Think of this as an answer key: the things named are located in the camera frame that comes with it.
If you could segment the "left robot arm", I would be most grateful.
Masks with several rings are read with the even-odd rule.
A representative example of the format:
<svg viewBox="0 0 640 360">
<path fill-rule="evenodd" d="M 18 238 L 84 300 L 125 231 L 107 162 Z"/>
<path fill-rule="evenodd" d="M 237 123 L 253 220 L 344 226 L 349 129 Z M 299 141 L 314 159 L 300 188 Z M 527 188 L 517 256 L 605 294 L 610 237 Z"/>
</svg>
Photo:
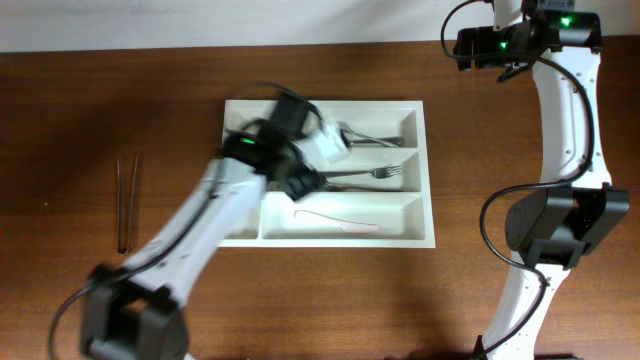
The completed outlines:
<svg viewBox="0 0 640 360">
<path fill-rule="evenodd" d="M 221 155 L 168 223 L 121 266 L 99 265 L 84 298 L 79 351 L 89 359 L 188 359 L 184 310 L 202 271 L 270 184 L 297 201 L 346 157 L 340 125 L 280 87 L 271 112 L 228 130 Z"/>
</svg>

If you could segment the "pink plastic knife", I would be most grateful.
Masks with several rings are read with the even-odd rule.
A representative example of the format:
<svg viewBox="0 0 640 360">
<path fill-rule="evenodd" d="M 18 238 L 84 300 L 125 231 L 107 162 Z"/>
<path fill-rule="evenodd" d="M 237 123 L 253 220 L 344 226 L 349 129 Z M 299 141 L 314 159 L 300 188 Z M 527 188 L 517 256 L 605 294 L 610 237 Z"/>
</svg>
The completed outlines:
<svg viewBox="0 0 640 360">
<path fill-rule="evenodd" d="M 339 219 L 309 210 L 295 210 L 294 218 L 299 221 L 313 223 L 314 225 L 334 226 L 344 233 L 349 234 L 368 234 L 375 233 L 380 230 L 380 226 L 377 224 Z"/>
</svg>

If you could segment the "metal fork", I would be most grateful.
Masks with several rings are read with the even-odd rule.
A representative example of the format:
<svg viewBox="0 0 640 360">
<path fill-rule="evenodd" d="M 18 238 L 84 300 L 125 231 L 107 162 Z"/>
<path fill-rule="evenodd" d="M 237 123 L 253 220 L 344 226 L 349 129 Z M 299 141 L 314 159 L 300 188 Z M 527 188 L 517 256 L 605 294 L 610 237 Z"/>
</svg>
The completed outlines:
<svg viewBox="0 0 640 360">
<path fill-rule="evenodd" d="M 382 187 L 370 187 L 370 186 L 360 186 L 360 185 L 352 185 L 352 184 L 326 184 L 323 188 L 323 191 L 327 192 L 403 192 L 401 188 L 382 188 Z"/>
<path fill-rule="evenodd" d="M 403 172 L 403 167 L 396 165 L 396 166 L 377 167 L 370 170 L 325 171 L 325 172 L 321 172 L 321 175 L 323 175 L 326 178 L 369 175 L 370 177 L 375 179 L 387 179 L 387 178 L 400 175 L 402 172 Z"/>
</svg>

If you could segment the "large metal spoon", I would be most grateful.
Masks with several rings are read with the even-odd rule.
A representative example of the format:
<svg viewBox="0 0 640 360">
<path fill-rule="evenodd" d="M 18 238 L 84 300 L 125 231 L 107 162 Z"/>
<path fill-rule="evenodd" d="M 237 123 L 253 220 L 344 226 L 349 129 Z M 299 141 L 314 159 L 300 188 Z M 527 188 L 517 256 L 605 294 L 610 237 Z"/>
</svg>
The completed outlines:
<svg viewBox="0 0 640 360">
<path fill-rule="evenodd" d="M 387 137 L 387 138 L 347 138 L 347 142 L 350 144 L 360 145 L 380 145 L 383 147 L 403 147 L 405 139 L 403 137 Z"/>
<path fill-rule="evenodd" d="M 368 140 L 368 141 L 370 141 L 372 143 L 380 144 L 380 145 L 382 145 L 384 147 L 399 147 L 400 146 L 400 143 L 398 143 L 397 141 L 388 141 L 388 140 L 385 140 L 383 138 L 376 138 L 376 137 L 372 137 L 372 136 L 365 135 L 365 134 L 362 134 L 360 132 L 357 132 L 357 131 L 353 130 L 345 122 L 339 122 L 339 127 L 341 128 L 341 130 L 343 132 L 346 132 L 346 133 L 349 133 L 351 135 L 357 136 L 357 137 L 359 137 L 361 139 L 364 139 L 364 140 Z"/>
</svg>

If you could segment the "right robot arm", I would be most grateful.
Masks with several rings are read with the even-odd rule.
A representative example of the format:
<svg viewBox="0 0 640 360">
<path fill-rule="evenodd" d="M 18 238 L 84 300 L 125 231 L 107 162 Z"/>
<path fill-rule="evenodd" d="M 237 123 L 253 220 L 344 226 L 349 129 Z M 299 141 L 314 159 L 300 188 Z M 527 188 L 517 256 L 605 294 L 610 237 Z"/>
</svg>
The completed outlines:
<svg viewBox="0 0 640 360">
<path fill-rule="evenodd" d="M 532 359 L 562 282 L 624 219 L 630 195 L 612 186 L 602 153 L 597 80 L 601 21 L 572 1 L 494 1 L 492 25 L 459 30 L 445 55 L 459 70 L 503 68 L 505 82 L 531 72 L 540 101 L 540 179 L 507 187 L 483 204 L 479 226 L 498 198 L 525 192 L 505 219 L 508 255 L 484 241 L 510 270 L 496 314 L 478 336 L 475 359 Z"/>
</svg>

